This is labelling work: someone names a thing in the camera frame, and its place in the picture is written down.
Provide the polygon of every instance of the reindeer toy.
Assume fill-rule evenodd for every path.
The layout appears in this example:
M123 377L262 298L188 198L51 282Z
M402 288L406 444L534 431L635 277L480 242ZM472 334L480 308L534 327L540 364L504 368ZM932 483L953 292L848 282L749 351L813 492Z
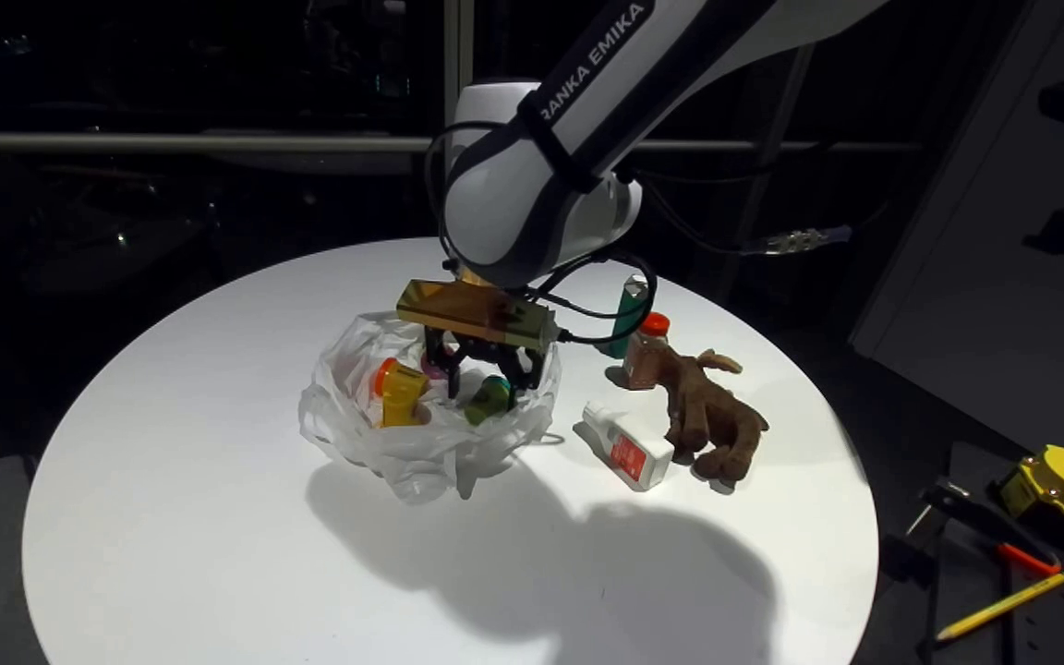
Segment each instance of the reindeer toy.
M694 458L694 478L732 492L749 473L768 420L712 384L704 368L743 374L738 361L715 351L691 358L674 354L663 336L647 336L635 351L629 351L629 364L614 368L610 377L629 390L648 390L659 384L669 390L672 420L663 438L674 447L674 463L691 463L712 438L712 451Z

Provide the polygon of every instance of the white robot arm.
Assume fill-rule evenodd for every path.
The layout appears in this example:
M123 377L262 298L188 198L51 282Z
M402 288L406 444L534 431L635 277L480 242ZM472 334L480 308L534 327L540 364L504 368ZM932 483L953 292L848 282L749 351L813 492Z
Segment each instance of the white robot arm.
M708 82L828 40L884 0L614 0L541 85L480 85L458 122L502 122L445 169L445 251L497 288L621 239L642 202L614 165Z

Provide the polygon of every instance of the table surface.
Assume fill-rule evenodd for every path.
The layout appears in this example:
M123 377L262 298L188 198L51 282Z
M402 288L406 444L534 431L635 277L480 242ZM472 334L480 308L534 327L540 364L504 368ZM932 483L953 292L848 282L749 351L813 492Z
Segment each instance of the table surface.
M35 468L23 575L51 665L152 660L848 660L875 593L875 507L816 384L759 334L659 282L680 351L770 431L715 495L683 465L625 487L571 436L616 390L592 347L561 347L558 447L460 504L402 507L297 436L296 401L344 324L411 277L445 277L435 239L306 255L240 277L132 341L59 420ZM561 286L616 308L629 265ZM558 314L571 334L610 320Z

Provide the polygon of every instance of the black cable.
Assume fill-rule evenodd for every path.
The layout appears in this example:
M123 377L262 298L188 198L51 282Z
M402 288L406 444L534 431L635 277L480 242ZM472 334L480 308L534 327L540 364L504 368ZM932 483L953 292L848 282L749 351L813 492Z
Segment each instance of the black cable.
M635 268L642 272L642 282L647 282L647 295L642 295L635 316L631 316L629 324L614 324L610 336L576 336L576 334L568 334L568 327L558 327L558 341L561 341L561 343L616 343L616 341L631 336L631 334L647 320L647 314L655 309L657 272L648 268L648 262L642 262L640 255L631 255L631 251L625 251L625 249L607 249L607 251L598 251L598 255L586 255L586 258L576 258L576 262L568 262L568 265L558 265L540 288L529 292L529 298L530 298L530 302L534 302L534 298L549 298L549 302L561 302L561 308L578 309L578 314L592 314L592 316L625 316L625 314L583 309L583 308L576 308L571 298L552 295L552 288L558 288L566 277L571 277L576 268L595 265L595 262L629 262L629 265L635 265Z
M502 122L449 122L449 124L442 124L440 133L432 133L432 139L429 139L429 146L424 146L424 155L422 155L422 177L424 177L424 202L429 202L429 213L432 213L432 221L435 221L435 239L442 242L442 251L445 255L453 255L449 251L449 239L445 239L445 224L442 224L442 188L440 188L440 182L435 182L435 155L442 155L442 144L445 144L445 138L453 138L453 133L472 133L472 128L497 128Z
M816 139L813 146L801 150L788 150L776 155L768 161L747 165L747 169L728 169L728 173L708 173L708 177L683 177L683 173L663 173L663 169L625 169L629 177L648 177L648 182L669 182L669 183L691 183L691 188L722 188L722 183L738 183L738 182L757 182L757 177L770 177L770 173L788 173L792 165L801 165L813 155L829 150L838 139Z
M685 217L669 202L669 194L657 193L657 183L648 183L648 182L640 182L640 183L642 183L642 193L647 193L642 202L647 202L648 212L657 212L657 217L659 217L663 224L672 224L680 236L685 236L694 249L703 249L703 251L708 251L708 255L728 255L728 258L749 255L747 249L708 242L694 224L685 224Z
M578 302L571 302L571 298L561 298L561 295L540 295L540 298L547 298L547 302L552 302L552 308L566 308L566 309L576 309L576 314L586 314L586 316L616 316L614 309L586 309L586 308L578 308Z

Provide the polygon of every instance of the red object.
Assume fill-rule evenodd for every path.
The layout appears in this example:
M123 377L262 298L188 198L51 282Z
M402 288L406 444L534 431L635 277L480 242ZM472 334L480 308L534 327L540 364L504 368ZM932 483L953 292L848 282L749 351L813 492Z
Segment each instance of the red object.
M1060 572L1052 563L1042 563L1042 559L1033 559L1033 553L1025 553L1025 552L1018 552L1018 547L1010 547L1010 542L996 542L996 553L999 553L1008 564L1025 570L1025 572L1033 572L1033 575L1057 575L1057 572Z
M396 364L400 364L396 358L387 358L387 361L376 364L376 374L371 374L371 394L382 394L382 380L387 380L387 374L392 374Z
M672 327L672 316L659 309L648 309L640 324L647 336L663 336Z
M647 451L635 447L631 438L616 438L610 447L610 465L625 468L635 483L642 480Z

